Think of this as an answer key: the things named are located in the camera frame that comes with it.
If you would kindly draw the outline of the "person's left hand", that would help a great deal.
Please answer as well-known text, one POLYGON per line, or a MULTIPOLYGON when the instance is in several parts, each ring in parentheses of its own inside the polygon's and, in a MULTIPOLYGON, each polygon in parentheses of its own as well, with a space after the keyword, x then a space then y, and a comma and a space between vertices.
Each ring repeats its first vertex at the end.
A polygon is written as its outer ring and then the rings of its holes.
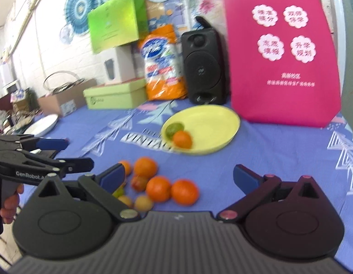
POLYGON ((14 194, 4 201, 4 206, 0 210, 0 216, 4 224, 11 224, 14 221, 14 216, 16 215, 17 207, 20 202, 20 195, 23 192, 24 185, 20 184, 14 194))

